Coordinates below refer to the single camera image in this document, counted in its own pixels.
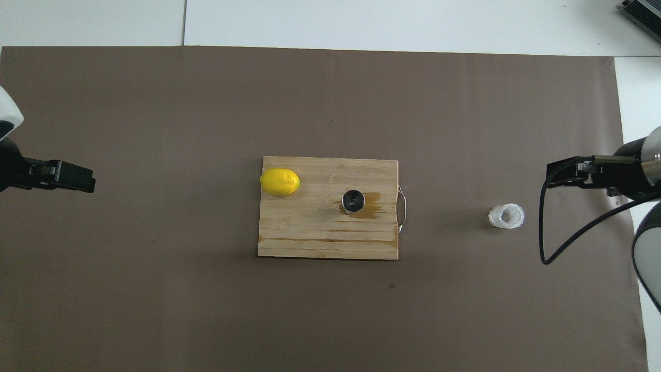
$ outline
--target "metal cup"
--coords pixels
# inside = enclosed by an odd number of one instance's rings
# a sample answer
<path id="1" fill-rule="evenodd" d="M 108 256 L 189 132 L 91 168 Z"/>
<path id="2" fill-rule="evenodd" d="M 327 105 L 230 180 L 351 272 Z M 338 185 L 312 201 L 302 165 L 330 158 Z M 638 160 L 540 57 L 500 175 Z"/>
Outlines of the metal cup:
<path id="1" fill-rule="evenodd" d="M 358 190 L 349 190 L 342 197 L 342 209 L 346 214 L 356 213 L 365 206 L 365 195 Z"/>

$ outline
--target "clear glass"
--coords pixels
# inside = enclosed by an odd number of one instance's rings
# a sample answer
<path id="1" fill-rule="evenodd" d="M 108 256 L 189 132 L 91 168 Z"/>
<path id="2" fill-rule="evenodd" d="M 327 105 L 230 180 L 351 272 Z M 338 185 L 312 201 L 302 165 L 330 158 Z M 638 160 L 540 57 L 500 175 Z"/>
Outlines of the clear glass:
<path id="1" fill-rule="evenodd" d="M 518 204 L 496 205 L 489 211 L 489 222 L 498 228 L 517 228 L 524 224 L 524 209 Z"/>

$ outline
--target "wood grain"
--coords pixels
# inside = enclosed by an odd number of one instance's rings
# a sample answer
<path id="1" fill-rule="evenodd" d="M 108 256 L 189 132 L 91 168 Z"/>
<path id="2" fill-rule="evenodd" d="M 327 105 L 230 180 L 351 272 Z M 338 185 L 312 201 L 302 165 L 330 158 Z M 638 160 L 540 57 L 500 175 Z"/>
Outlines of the wood grain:
<path id="1" fill-rule="evenodd" d="M 288 168 L 301 179 L 291 195 L 262 191 L 258 255 L 344 259 L 397 259 L 397 160 L 264 156 L 262 171 Z M 365 207 L 345 214 L 348 190 Z"/>

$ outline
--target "cutting board handle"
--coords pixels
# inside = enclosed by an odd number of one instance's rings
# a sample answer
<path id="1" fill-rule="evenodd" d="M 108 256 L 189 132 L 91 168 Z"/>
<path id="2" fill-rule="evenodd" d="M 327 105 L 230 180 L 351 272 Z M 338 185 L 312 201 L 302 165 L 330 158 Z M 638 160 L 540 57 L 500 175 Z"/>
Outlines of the cutting board handle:
<path id="1" fill-rule="evenodd" d="M 402 198 L 402 205 L 404 206 L 404 211 L 402 212 L 402 222 L 399 222 L 399 216 L 397 218 L 397 232 L 402 232 L 402 228 L 404 227 L 404 222 L 407 220 L 407 197 L 404 196 L 404 193 L 402 192 L 402 187 L 400 185 L 397 185 L 397 198 L 399 197 Z"/>

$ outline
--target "brown table surface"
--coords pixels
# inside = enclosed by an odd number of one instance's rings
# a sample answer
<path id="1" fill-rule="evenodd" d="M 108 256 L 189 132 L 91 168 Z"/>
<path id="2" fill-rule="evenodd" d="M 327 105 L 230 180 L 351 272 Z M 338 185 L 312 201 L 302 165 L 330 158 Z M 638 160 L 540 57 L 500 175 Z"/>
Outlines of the brown table surface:
<path id="1" fill-rule="evenodd" d="M 97 179 L 0 195 L 1 370 L 646 371 L 629 214 L 537 253 L 546 163 L 621 144 L 612 58 L 6 47 L 0 84 Z M 264 155 L 399 160 L 399 261 L 257 257 Z M 615 205 L 547 199 L 549 254 Z"/>

